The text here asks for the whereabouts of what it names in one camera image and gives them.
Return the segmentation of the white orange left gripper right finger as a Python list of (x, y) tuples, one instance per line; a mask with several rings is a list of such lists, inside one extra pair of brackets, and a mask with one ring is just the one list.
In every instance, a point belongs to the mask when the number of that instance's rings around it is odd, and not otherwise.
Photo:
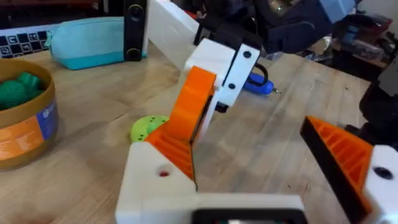
[(397, 224), (397, 151), (306, 116), (300, 135), (350, 223)]

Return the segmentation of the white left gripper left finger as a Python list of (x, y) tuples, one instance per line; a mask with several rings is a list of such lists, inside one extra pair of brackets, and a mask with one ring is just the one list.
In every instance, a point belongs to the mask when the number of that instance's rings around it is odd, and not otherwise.
[(196, 185), (148, 142), (129, 149), (117, 223), (190, 223)]

